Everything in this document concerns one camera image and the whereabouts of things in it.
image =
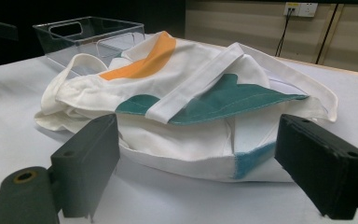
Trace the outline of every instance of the dark background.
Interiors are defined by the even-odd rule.
[[[145,33],[185,37],[186,0],[0,1],[0,22],[18,28],[19,41],[0,38],[0,64],[44,55],[33,25],[85,16],[135,21]]]

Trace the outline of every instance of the black cable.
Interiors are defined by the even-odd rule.
[[[284,36],[286,34],[287,25],[289,24],[290,17],[292,16],[292,13],[293,13],[294,10],[295,10],[294,8],[288,8],[288,11],[287,11],[287,14],[286,14],[286,23],[284,25],[284,30],[283,30],[281,40],[279,41],[277,50],[275,51],[275,56],[278,56],[278,57],[281,56],[283,40],[284,40]]]
[[[339,4],[336,4],[336,6],[335,6],[335,8],[334,8],[333,16],[331,17],[331,21],[328,23],[327,31],[326,31],[326,34],[324,35],[324,42],[322,42],[321,49],[319,50],[318,58],[316,59],[315,64],[318,64],[318,63],[319,63],[319,59],[321,59],[322,52],[324,51],[324,44],[326,43],[326,39],[327,39],[327,37],[328,37],[328,35],[329,35],[331,25],[333,24],[334,17],[336,16],[336,12],[337,12],[337,9],[338,9],[338,5],[339,5]]]

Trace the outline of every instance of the white strap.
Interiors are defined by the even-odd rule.
[[[328,120],[333,122],[337,120],[338,98],[332,91],[325,87],[324,84],[298,72],[296,69],[281,63],[261,51],[251,49],[244,45],[241,45],[241,47],[245,54],[252,56],[258,64],[278,75],[279,78],[284,80],[286,83],[294,85],[306,94],[318,98],[327,110]]]
[[[68,63],[65,69],[63,69],[51,82],[48,84],[45,92],[42,96],[42,112],[45,115],[53,114],[64,109],[64,105],[56,102],[57,92],[62,83],[68,77],[71,69],[75,66],[82,65],[91,68],[97,73],[107,70],[106,65],[98,58],[89,54],[77,54],[72,58],[71,62]]]
[[[220,79],[222,73],[242,55],[243,50],[238,43],[230,45],[197,70],[194,76],[190,76],[152,105],[147,110],[145,117],[161,123],[168,123],[191,99],[209,90]]]

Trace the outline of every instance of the orange fabric patch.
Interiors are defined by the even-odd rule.
[[[122,68],[112,70],[100,75],[106,80],[115,78],[140,78],[149,77],[157,73],[170,60],[175,50],[176,40],[163,32],[153,49],[145,59],[139,60]]]

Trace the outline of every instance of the teal fabric patch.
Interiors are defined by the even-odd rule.
[[[275,142],[255,148],[251,152],[236,153],[234,179],[244,178],[257,165],[271,158],[275,151]]]
[[[170,124],[188,125],[223,119],[240,113],[250,112],[269,105],[291,100],[303,100],[306,95],[283,94],[254,84],[237,84],[238,77],[225,74],[199,99],[191,100],[179,111]],[[116,112],[144,115],[159,98],[151,95],[136,95],[121,103]]]

